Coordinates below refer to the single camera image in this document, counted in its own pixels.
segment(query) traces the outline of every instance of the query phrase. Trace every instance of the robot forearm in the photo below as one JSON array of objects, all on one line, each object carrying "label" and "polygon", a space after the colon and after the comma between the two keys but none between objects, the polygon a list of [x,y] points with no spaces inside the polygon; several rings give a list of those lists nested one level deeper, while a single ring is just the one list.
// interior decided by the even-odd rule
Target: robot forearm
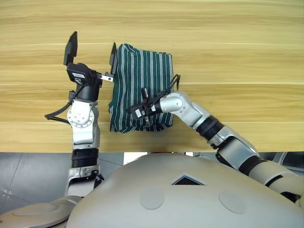
[{"label": "robot forearm", "polygon": [[155,104],[156,112],[172,113],[217,149],[217,159],[275,190],[304,209],[304,181],[283,166],[261,159],[252,144],[223,125],[186,93],[176,91]]},{"label": "robot forearm", "polygon": [[86,196],[94,188],[99,174],[97,160],[100,131],[97,102],[74,99],[67,112],[67,119],[73,128],[73,155],[66,195]]}]

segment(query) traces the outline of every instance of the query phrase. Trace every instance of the fabric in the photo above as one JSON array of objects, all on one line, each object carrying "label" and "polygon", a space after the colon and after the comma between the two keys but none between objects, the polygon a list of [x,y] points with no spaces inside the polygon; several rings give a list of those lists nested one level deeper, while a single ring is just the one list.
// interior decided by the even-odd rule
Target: fabric
[{"label": "fabric", "polygon": [[150,98],[170,85],[172,56],[164,52],[145,51],[122,44],[118,50],[118,66],[114,77],[113,99],[109,104],[110,131],[161,131],[172,126],[172,114],[150,116],[150,127],[144,119],[135,121],[127,108],[142,103],[141,88],[147,88]]}]

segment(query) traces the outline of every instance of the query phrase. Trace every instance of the tabletop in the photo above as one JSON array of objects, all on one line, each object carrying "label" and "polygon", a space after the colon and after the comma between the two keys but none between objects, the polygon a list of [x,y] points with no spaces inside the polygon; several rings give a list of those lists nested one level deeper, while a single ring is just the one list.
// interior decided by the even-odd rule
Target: tabletop
[{"label": "tabletop", "polygon": [[[303,0],[2,0],[0,152],[71,152],[71,127],[44,115],[75,89],[62,64],[74,31],[75,62],[109,71],[114,41],[171,53],[180,90],[260,152],[304,150]],[[104,81],[100,152],[212,151],[177,117],[110,132],[112,92]]]}]

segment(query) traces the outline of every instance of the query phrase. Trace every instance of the black cable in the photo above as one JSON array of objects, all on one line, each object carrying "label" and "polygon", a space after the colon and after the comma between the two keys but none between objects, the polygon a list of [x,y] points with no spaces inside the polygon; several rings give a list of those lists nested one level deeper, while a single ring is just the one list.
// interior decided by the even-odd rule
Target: black cable
[{"label": "black cable", "polygon": [[61,113],[63,113],[73,102],[73,100],[76,98],[76,96],[80,93],[80,91],[84,88],[85,86],[81,86],[75,93],[75,95],[72,97],[72,99],[62,108],[60,108],[59,110],[53,112],[53,113],[49,113],[44,115],[45,118],[47,118],[48,120],[55,120],[55,121],[59,121],[62,123],[66,123],[66,124],[70,124],[68,120],[57,117],[56,115],[59,115]]},{"label": "black cable", "polygon": [[175,84],[176,84],[176,88],[177,88],[177,90],[178,90],[178,89],[179,89],[180,78],[181,78],[181,76],[178,75],[178,74],[176,74],[176,75],[172,78],[172,80],[171,80],[171,82],[170,82],[170,85],[167,87],[167,89],[164,90],[159,96],[156,97],[155,101],[150,105],[150,108],[151,108],[153,105],[155,105],[155,103],[156,103],[159,99],[161,99],[166,93],[168,93],[168,92],[174,87]]}]

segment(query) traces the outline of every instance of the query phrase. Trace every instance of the folded cloth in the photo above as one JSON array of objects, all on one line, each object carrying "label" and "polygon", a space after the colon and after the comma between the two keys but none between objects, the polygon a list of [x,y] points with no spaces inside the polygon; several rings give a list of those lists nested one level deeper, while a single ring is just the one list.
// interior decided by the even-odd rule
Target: folded cloth
[{"label": "folded cloth", "polygon": [[109,104],[110,131],[156,132],[171,127],[173,116],[170,113],[150,116],[151,125],[147,127],[144,119],[135,121],[126,111],[132,105],[143,102],[141,88],[147,88],[148,96],[153,98],[170,85],[173,75],[171,54],[145,51],[122,44],[117,55],[113,99]]}]

